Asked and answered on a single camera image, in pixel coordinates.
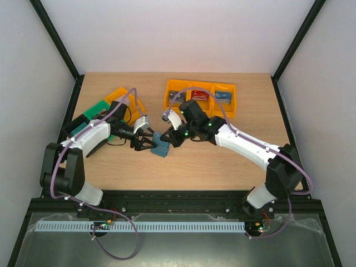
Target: wooden table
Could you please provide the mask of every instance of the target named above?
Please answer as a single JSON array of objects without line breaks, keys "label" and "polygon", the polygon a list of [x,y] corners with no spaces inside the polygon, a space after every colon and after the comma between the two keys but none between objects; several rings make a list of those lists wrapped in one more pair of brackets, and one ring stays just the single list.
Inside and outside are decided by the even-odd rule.
[{"label": "wooden table", "polygon": [[[120,86],[136,87],[152,128],[164,132],[169,127],[161,119],[169,79],[236,84],[233,125],[272,144],[288,142],[269,74],[87,73],[74,118]],[[128,144],[105,145],[85,159],[85,175],[92,185],[110,190],[250,190],[265,181],[265,172],[237,153],[190,140],[178,148],[171,146],[166,158],[149,150],[134,151]]]}]

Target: cable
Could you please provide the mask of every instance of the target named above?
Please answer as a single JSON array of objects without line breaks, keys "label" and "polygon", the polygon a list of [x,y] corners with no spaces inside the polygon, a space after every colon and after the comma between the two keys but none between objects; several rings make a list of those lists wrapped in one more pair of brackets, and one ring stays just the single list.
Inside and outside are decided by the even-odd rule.
[{"label": "cable", "polygon": [[266,221],[268,222],[269,226],[272,226],[272,225],[271,225],[271,220],[269,219],[267,213],[266,213],[264,210],[262,210],[262,214],[265,216]]},{"label": "cable", "polygon": [[132,112],[131,112],[131,109],[130,109],[129,107],[127,107],[127,109],[128,109],[128,111],[129,111],[129,113],[130,113],[130,118],[129,118],[129,120],[128,120],[127,122],[125,122],[125,123],[129,123],[129,122],[131,121],[131,119],[132,119]]},{"label": "cable", "polygon": [[165,116],[165,117],[168,117],[168,114],[169,114],[169,112],[171,111],[172,106],[173,106],[174,102],[176,101],[176,99],[178,98],[178,96],[179,96],[181,93],[186,92],[186,91],[189,91],[189,90],[200,90],[200,91],[204,91],[204,92],[208,93],[211,97],[213,97],[213,98],[215,99],[215,102],[219,105],[219,107],[220,107],[220,109],[221,109],[221,112],[222,112],[222,114],[223,114],[223,116],[224,116],[224,119],[225,119],[225,121],[226,121],[227,126],[229,127],[229,129],[230,129],[236,136],[239,136],[239,137],[241,137],[242,139],[244,139],[244,140],[246,140],[246,141],[248,141],[248,142],[250,142],[250,143],[252,143],[252,144],[254,144],[254,145],[257,145],[257,146],[261,147],[262,149],[266,149],[267,151],[270,151],[270,152],[276,154],[277,156],[281,157],[282,159],[284,159],[285,161],[287,161],[288,163],[290,163],[290,164],[291,164],[293,167],[295,167],[301,174],[303,174],[303,176],[306,178],[306,180],[307,180],[307,182],[308,182],[309,190],[308,190],[308,191],[304,191],[304,192],[293,191],[293,192],[292,192],[293,195],[308,195],[308,194],[311,193],[311,191],[313,190],[313,183],[312,183],[312,180],[310,179],[309,175],[308,175],[298,164],[296,164],[293,160],[291,160],[290,158],[284,156],[284,155],[281,154],[280,152],[275,151],[275,150],[273,150],[273,149],[271,149],[271,148],[269,148],[269,147],[267,148],[267,146],[261,144],[260,142],[257,142],[257,141],[255,141],[255,140],[251,139],[250,137],[245,136],[245,135],[243,135],[243,134],[237,132],[237,130],[234,129],[234,127],[233,127],[232,124],[230,123],[229,118],[228,118],[228,116],[226,115],[226,112],[225,112],[225,110],[224,110],[222,104],[220,103],[219,99],[217,99],[217,98],[215,97],[215,95],[213,95],[213,94],[212,94],[211,92],[209,92],[208,90],[203,89],[203,88],[199,88],[199,87],[188,87],[188,88],[185,88],[185,89],[183,89],[182,91],[178,92],[178,93],[174,96],[173,100],[171,101],[171,103],[170,103],[170,105],[169,105],[169,108],[165,111],[165,113],[164,113],[164,116]]},{"label": "cable", "polygon": [[191,138],[190,141],[193,141],[193,142],[205,142],[204,140],[200,140],[200,139],[194,140],[193,138]]},{"label": "cable", "polygon": [[123,146],[124,144],[126,144],[126,139],[124,139],[125,141],[122,144],[111,144],[111,143],[107,143],[109,146]]},{"label": "cable", "polygon": [[[111,210],[117,212],[117,209],[115,209],[114,207],[112,207]],[[113,214],[113,221],[116,222],[116,214],[115,213]]]},{"label": "cable", "polygon": [[135,231],[135,235],[136,235],[136,247],[135,247],[135,250],[133,251],[133,253],[128,256],[128,257],[125,257],[125,258],[119,258],[117,256],[114,256],[112,255],[110,252],[108,252],[103,246],[102,244],[100,243],[100,241],[98,240],[98,238],[95,237],[95,231],[99,228],[99,226],[95,227],[94,230],[93,230],[93,233],[92,233],[92,236],[93,236],[93,240],[99,245],[99,247],[101,248],[101,250],[107,255],[109,256],[110,258],[114,259],[114,260],[130,260],[132,259],[137,253],[138,251],[140,250],[140,246],[141,246],[141,239],[140,239],[140,235],[139,235],[139,232],[137,231],[137,227],[136,225],[134,224],[134,222],[129,218],[127,217],[125,214],[122,214],[118,211],[115,211],[115,210],[107,210],[107,209],[101,209],[99,207],[95,207],[95,206],[92,206],[88,203],[85,203],[79,199],[76,199],[75,197],[71,196],[70,197],[71,200],[75,201],[75,202],[78,202],[78,203],[83,203],[85,206],[89,207],[90,209],[92,210],[97,210],[97,211],[102,211],[102,212],[110,212],[110,213],[113,213],[113,214],[116,214],[122,218],[124,218],[125,220],[127,220],[131,225],[132,225],[132,228],[133,230]]},{"label": "cable", "polygon": [[284,225],[282,225],[282,227],[280,229],[278,229],[276,232],[270,234],[270,235],[263,235],[263,236],[250,236],[249,233],[245,232],[245,235],[247,235],[249,237],[249,239],[263,239],[263,238],[271,238],[272,236],[275,236],[277,234],[279,234],[280,232],[283,231],[283,229],[287,226],[290,217],[291,217],[291,202],[290,199],[287,199],[288,202],[288,206],[289,206],[289,212],[288,212],[288,217],[287,220],[285,221]]}]

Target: white wall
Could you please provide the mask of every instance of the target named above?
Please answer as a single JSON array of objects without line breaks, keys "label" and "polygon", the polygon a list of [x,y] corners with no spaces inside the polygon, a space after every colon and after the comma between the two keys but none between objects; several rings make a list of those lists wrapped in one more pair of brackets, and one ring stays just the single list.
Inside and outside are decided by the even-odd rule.
[{"label": "white wall", "polygon": [[279,84],[344,266],[355,265],[356,2],[328,0]]},{"label": "white wall", "polygon": [[314,0],[42,0],[80,73],[274,73]]},{"label": "white wall", "polygon": [[29,1],[0,1],[0,266],[6,266],[46,145],[57,141],[73,88]]}]

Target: blue object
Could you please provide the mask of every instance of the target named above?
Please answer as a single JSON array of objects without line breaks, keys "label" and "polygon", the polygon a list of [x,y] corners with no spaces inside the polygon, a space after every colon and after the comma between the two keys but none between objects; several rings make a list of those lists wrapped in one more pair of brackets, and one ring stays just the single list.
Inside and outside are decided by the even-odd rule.
[{"label": "blue object", "polygon": [[155,147],[154,149],[151,149],[151,152],[153,154],[156,154],[157,156],[166,157],[168,155],[170,144],[168,142],[161,141],[160,140],[161,136],[162,136],[161,133],[154,132],[154,137],[153,137],[152,141],[155,144],[157,144],[157,147]]}]

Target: purple cable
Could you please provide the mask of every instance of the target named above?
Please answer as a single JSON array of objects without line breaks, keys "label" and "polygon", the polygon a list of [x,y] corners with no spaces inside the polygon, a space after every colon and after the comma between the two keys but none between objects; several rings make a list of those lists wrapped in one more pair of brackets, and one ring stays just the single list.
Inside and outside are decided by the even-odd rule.
[{"label": "purple cable", "polygon": [[289,206],[289,212],[288,212],[288,217],[287,217],[287,220],[285,221],[284,225],[278,229],[278,231],[274,232],[273,234],[270,234],[270,235],[263,235],[263,236],[250,236],[247,232],[245,233],[250,239],[263,239],[263,238],[271,238],[272,236],[275,236],[277,234],[279,234],[280,232],[283,231],[283,229],[287,226],[289,220],[290,220],[290,217],[291,217],[291,202],[290,202],[290,199],[287,199],[287,202],[288,202],[288,206]]},{"label": "purple cable", "polygon": [[[75,201],[75,202],[78,202],[78,203],[83,203],[83,201],[80,201],[79,199],[76,199],[75,197],[70,197],[71,200]],[[140,239],[140,235],[139,235],[139,232],[137,230],[137,227],[136,225],[134,224],[134,222],[128,218],[125,214],[122,214],[120,212],[117,212],[115,210],[107,210],[107,209],[100,209],[99,207],[95,207],[95,206],[92,206],[88,203],[83,203],[84,205],[86,205],[87,207],[89,207],[90,209],[93,209],[93,210],[97,210],[97,211],[103,211],[103,212],[110,212],[110,213],[113,213],[113,214],[116,214],[124,219],[126,219],[133,227],[133,230],[135,231],[135,234],[136,234],[136,247],[135,247],[135,250],[133,251],[133,253],[128,256],[128,257],[125,257],[125,258],[120,258],[120,257],[117,257],[117,256],[114,256],[112,255],[110,252],[108,252],[104,247],[103,245],[100,243],[100,241],[98,240],[97,237],[95,237],[95,231],[98,229],[98,227],[94,228],[93,230],[93,238],[95,240],[95,242],[99,245],[99,247],[101,248],[101,250],[107,255],[109,256],[110,258],[114,259],[114,260],[130,260],[132,259],[137,253],[138,251],[140,250],[140,246],[141,246],[141,239]]]},{"label": "purple cable", "polygon": [[[208,90],[206,89],[203,89],[203,88],[199,88],[199,87],[188,87],[188,88],[185,88],[183,89],[182,91],[178,92],[173,100],[171,101],[170,105],[169,105],[169,108],[168,110],[166,110],[166,112],[164,113],[164,116],[167,117],[169,112],[171,111],[172,109],[172,106],[174,104],[174,102],[176,101],[176,99],[178,98],[178,96],[183,93],[183,92],[186,92],[186,91],[189,91],[189,90],[199,90],[199,91],[203,91],[203,92],[206,92],[208,93],[210,96],[212,96],[214,99],[215,99],[215,102],[219,105],[220,109],[221,109],[221,112],[224,116],[224,119],[226,121],[226,124],[228,125],[229,129],[236,135],[236,136],[239,136],[241,137],[242,139],[248,141],[248,142],[251,142],[252,144],[254,145],[257,145],[259,147],[261,147],[262,149],[266,149],[267,147],[263,144],[261,144],[260,142],[257,142],[251,138],[249,138],[248,136],[245,136],[241,133],[237,133],[237,131],[232,127],[230,121],[229,121],[229,118],[228,116],[226,115],[226,112],[224,110],[224,107],[222,106],[222,104],[220,103],[219,99],[216,98],[216,96],[214,96],[211,92],[209,92]],[[293,195],[308,195],[311,193],[311,191],[313,190],[313,183],[312,183],[312,180],[310,179],[309,175],[298,165],[296,164],[293,160],[291,160],[290,158],[284,156],[283,154],[281,154],[280,152],[278,151],[275,151],[273,149],[269,149],[270,152],[276,154],[277,156],[281,157],[282,159],[284,159],[285,161],[287,161],[288,163],[290,163],[293,167],[295,167],[301,174],[304,175],[304,177],[306,178],[307,182],[308,182],[308,185],[309,185],[309,190],[308,191],[304,191],[304,192],[298,192],[298,191],[293,191],[292,194]]]},{"label": "purple cable", "polygon": [[[137,89],[136,88],[132,88],[130,89],[122,98],[122,100],[119,102],[119,104],[109,113],[107,114],[104,118],[102,118],[101,120],[99,120],[98,122],[94,123],[93,127],[101,124],[102,122],[106,121],[112,114],[115,113],[115,111],[117,111],[117,109],[121,106],[121,104],[125,101],[125,99],[128,98],[128,96],[134,92],[135,93],[135,105],[137,107],[137,110],[139,111],[139,113],[143,116],[144,113],[142,112],[142,110],[139,107],[139,103],[137,102]],[[80,131],[77,135],[76,138],[81,137],[83,134],[85,134],[87,131],[89,131],[92,127],[91,126],[87,126],[86,128],[84,128],[82,131]],[[73,144],[73,141],[69,142],[67,144],[67,146],[65,146],[65,148],[62,150],[62,152],[59,154],[58,160],[56,162],[55,168],[53,169],[53,173],[52,173],[52,178],[51,178],[51,184],[50,184],[50,193],[51,193],[51,197],[53,199],[60,199],[62,197],[65,197],[66,195],[59,195],[56,196],[55,195],[55,179],[57,176],[57,172],[58,172],[58,168],[60,166],[60,163],[66,153],[66,151],[69,149],[69,147]]]}]

